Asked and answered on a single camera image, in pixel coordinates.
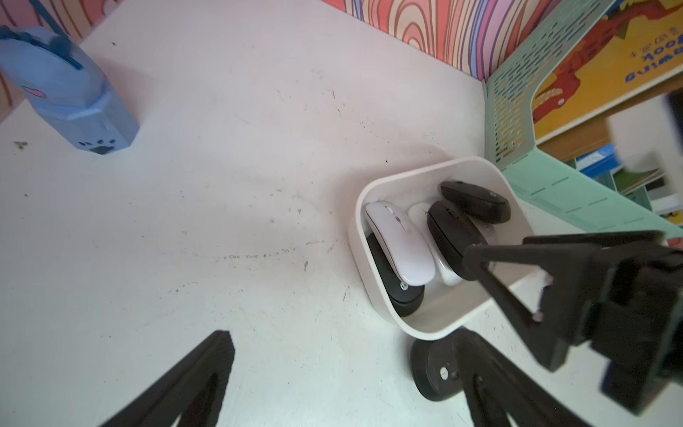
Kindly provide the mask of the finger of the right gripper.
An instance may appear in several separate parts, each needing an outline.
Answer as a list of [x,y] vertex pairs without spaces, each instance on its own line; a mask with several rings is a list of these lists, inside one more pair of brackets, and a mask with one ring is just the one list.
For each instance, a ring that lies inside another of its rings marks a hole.
[[[475,246],[464,265],[493,298],[536,362],[550,372],[590,340],[604,304],[616,292],[618,265],[630,250],[661,248],[660,231],[531,236],[517,245]],[[535,291],[509,286],[490,269],[509,264],[535,270]]]

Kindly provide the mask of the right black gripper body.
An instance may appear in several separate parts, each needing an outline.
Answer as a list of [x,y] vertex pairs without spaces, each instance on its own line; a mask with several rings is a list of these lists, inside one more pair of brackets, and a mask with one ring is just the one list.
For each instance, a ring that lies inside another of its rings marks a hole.
[[682,252],[650,242],[593,247],[577,272],[565,337],[608,359],[601,391],[639,415],[682,380]]

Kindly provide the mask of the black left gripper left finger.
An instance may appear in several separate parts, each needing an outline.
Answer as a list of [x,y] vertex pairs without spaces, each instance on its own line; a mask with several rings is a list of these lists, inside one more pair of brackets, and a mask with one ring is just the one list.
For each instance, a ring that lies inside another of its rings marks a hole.
[[106,426],[215,426],[235,359],[228,331],[216,330]]

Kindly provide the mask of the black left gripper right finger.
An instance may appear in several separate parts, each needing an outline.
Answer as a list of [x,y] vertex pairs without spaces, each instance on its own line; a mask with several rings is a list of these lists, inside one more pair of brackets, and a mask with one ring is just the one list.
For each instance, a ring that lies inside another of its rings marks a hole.
[[587,425],[479,334],[458,329],[455,357],[476,426]]

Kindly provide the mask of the black mouse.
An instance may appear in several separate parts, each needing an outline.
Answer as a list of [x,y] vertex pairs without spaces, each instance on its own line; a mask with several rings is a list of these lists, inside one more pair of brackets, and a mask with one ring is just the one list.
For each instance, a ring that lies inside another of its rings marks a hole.
[[440,200],[430,206],[427,226],[446,264],[463,280],[474,281],[464,254],[469,247],[486,246],[487,240],[470,217],[452,202]]
[[449,337],[439,341],[414,341],[410,368],[416,388],[429,401],[448,400],[462,392],[455,345]]
[[425,286],[403,283],[391,268],[375,234],[371,233],[366,240],[393,309],[401,318],[412,315],[423,303]]
[[492,190],[464,181],[443,181],[439,190],[446,200],[482,222],[500,224],[512,218],[508,199]]

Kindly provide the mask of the black mouse front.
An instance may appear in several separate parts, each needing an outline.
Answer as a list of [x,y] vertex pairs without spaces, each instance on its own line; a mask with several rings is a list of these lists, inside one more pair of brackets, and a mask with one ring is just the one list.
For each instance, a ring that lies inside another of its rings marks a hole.
[[512,218],[508,199],[492,190],[464,181],[443,181],[439,190],[446,200],[482,222],[500,224]]

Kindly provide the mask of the white plastic storage box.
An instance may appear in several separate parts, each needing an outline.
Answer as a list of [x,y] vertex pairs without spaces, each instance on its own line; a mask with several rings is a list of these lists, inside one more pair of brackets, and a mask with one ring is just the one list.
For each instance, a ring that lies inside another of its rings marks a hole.
[[370,202],[387,201],[407,210],[421,202],[433,202],[439,198],[439,183],[450,180],[480,185],[508,199],[512,218],[494,226],[500,245],[519,245],[524,238],[535,234],[508,181],[495,165],[484,158],[458,158],[369,183],[361,191],[350,220],[350,250],[375,311],[412,338],[424,341],[439,340],[451,334],[492,305],[493,301],[476,281],[447,286],[437,278],[428,284],[423,303],[415,313],[405,318],[398,316],[391,305],[366,240],[371,228],[366,221],[363,207]]

